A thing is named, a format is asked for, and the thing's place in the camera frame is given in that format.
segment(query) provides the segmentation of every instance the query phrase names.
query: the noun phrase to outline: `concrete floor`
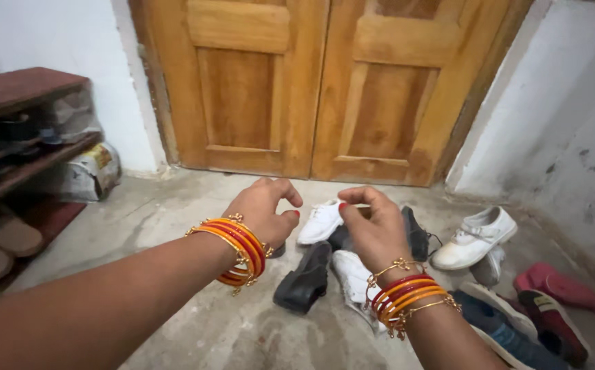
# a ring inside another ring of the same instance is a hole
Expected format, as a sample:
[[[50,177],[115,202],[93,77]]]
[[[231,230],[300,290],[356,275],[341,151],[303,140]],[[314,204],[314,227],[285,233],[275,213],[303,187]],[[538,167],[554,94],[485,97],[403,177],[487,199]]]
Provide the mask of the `concrete floor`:
[[[124,178],[109,199],[89,205],[10,288],[21,290],[39,283],[102,265],[153,247],[183,233],[205,217],[219,215],[229,201],[258,176],[220,172],[172,170],[169,179]],[[293,181],[304,198],[301,224],[309,206],[319,204],[353,184]],[[377,186],[399,205],[415,209],[418,222],[445,241],[461,219],[484,205],[451,199],[441,189]],[[289,209],[285,201],[278,212]],[[499,294],[516,295],[512,280],[536,261],[589,279],[577,271],[556,243],[526,213],[508,212],[520,230],[505,246]],[[252,288],[233,298],[230,288],[213,282],[162,326],[122,370],[142,369],[421,369],[408,342],[376,338],[368,324],[343,305],[336,276],[329,274],[328,293],[308,315],[299,317],[277,307],[272,294],[281,278],[297,266],[304,250],[294,248],[296,229],[286,254],[269,261]],[[431,248],[437,248],[431,240]],[[430,273],[445,288],[472,281],[468,270]],[[595,369],[595,314],[569,309],[591,345]]]

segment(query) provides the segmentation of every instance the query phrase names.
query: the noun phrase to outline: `pink shoe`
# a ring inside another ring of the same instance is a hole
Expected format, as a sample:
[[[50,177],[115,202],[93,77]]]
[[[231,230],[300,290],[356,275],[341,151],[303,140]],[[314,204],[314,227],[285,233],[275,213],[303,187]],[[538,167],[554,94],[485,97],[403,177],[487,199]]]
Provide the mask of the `pink shoe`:
[[[595,312],[595,292],[587,285],[563,275],[548,263],[537,262],[512,284],[517,292],[540,290],[562,304]]]

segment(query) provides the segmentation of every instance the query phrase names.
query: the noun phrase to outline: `door panel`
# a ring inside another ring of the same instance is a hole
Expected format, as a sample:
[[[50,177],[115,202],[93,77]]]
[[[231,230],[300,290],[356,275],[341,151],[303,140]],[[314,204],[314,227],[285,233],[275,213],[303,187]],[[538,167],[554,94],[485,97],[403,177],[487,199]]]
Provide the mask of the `door panel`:
[[[147,1],[183,165],[308,177],[329,1]]]
[[[312,177],[429,185],[507,5],[333,4]]]

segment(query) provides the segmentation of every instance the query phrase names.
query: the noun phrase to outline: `hand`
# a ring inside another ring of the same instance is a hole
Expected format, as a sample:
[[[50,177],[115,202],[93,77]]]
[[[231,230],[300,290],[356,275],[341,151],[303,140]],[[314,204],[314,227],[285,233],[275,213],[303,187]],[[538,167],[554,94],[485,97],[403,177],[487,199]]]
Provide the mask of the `hand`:
[[[291,181],[278,178],[260,178],[251,187],[244,189],[231,202],[222,217],[240,213],[243,223],[250,228],[262,243],[277,249],[298,225],[300,213],[285,211],[275,214],[279,199],[288,200],[294,207],[302,206],[302,197]]]
[[[370,272],[375,274],[384,270],[399,257],[413,260],[407,244],[403,215],[384,193],[371,186],[362,186],[342,190],[338,198],[348,204],[370,206],[370,220],[365,219],[357,207],[342,205],[339,210],[352,237],[355,252]],[[416,272],[412,265],[410,268],[412,272]],[[398,268],[391,269],[382,276],[387,274],[394,277],[406,275]]]

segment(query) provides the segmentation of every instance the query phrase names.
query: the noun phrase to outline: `red shoe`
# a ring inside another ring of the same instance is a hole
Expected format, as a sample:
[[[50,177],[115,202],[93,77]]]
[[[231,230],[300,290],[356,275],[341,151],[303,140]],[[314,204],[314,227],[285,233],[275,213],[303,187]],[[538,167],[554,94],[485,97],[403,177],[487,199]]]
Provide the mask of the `red shoe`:
[[[556,271],[548,263],[537,262],[513,283],[517,292],[540,290],[557,301],[572,307],[595,312],[595,292],[575,279]]]
[[[537,290],[523,290],[518,297],[535,324],[544,347],[571,366],[582,367],[589,357],[589,346],[562,306]]]

